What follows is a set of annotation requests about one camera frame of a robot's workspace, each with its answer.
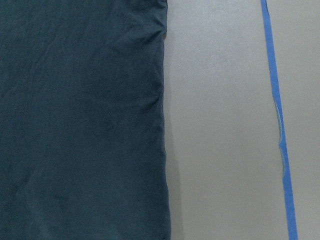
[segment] gray surface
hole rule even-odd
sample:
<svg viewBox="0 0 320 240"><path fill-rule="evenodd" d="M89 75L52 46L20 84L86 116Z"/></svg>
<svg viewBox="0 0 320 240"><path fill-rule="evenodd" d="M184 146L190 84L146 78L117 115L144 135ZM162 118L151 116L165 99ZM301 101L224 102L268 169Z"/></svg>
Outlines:
<svg viewBox="0 0 320 240"><path fill-rule="evenodd" d="M288 239L260 1L168 4L172 240ZM301 240L320 239L319 10L315 0L269 1Z"/></svg>

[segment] blue tape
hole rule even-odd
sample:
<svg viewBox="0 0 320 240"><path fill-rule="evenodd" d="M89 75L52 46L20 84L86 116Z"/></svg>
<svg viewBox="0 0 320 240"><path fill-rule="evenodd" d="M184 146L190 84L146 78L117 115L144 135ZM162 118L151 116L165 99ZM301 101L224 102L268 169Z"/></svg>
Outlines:
<svg viewBox="0 0 320 240"><path fill-rule="evenodd" d="M274 40L272 35L271 20L267 6L267 0L261 0L262 15L264 23L264 33L266 40L266 49L269 62L270 70L270 80L272 87L272 95L274 103L277 110L279 130L280 130L280 142L279 147L282 155L283 163L283 189L284 189L284 200L285 200L285 210L287 218L287 227L289 233L289 240L298 240L298 231L296 224L296 214L295 214L295 204L294 204L294 194L292 190L291 175L290 175L290 165L286 142L285 124L282 112L276 54L274 48Z"/></svg>

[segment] torn tape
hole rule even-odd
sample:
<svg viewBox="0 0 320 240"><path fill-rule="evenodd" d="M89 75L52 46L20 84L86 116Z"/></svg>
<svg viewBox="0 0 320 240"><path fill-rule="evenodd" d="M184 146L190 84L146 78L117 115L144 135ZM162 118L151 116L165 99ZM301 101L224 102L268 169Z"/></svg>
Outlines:
<svg viewBox="0 0 320 240"><path fill-rule="evenodd" d="M292 183L291 183L285 125L284 125L284 118L283 118L281 97L280 97L280 88L279 88L279 81L278 81L276 54L275 54L274 40L272 35L272 27L271 27L271 20L270 20L270 15L268 11L267 0L261 0L261 7L262 7L262 16L263 16L263 23L264 23L266 49L267 49L267 56L268 56L269 70L270 70L272 96L273 96L274 103L277 110L279 130L280 130L279 147L280 147L282 163L283 163L282 181L283 181L283 189L284 189L284 201L285 201L288 235L289 235L289 240L298 240L294 194L293 194Z"/></svg>

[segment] dark fabric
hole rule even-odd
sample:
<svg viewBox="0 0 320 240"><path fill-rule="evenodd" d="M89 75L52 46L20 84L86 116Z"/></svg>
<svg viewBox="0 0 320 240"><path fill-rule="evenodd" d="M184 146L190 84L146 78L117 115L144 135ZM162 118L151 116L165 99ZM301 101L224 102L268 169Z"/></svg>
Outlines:
<svg viewBox="0 0 320 240"><path fill-rule="evenodd" d="M164 0L0 1L0 240L169 240Z"/></svg>

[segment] painter's tape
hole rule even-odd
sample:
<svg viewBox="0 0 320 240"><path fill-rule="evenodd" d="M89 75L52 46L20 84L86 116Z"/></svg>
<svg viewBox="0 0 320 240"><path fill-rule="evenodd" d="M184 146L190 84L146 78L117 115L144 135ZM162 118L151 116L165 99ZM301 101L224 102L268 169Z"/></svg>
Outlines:
<svg viewBox="0 0 320 240"><path fill-rule="evenodd" d="M270 15L268 11L267 0L261 0L261 6L262 6L262 15L263 15L263 23L264 23L265 40L266 40L266 49L267 49L269 70L270 70L272 95L273 95L274 103L277 110L279 130L280 130L279 147L280 147L282 162L283 162L282 181L283 181L283 189L284 189L284 200L285 200L289 240L298 240L294 194L292 190L285 125L284 125L280 89L279 89L279 82L278 82L276 54L275 54L274 40L272 35L271 20L270 20Z"/></svg>

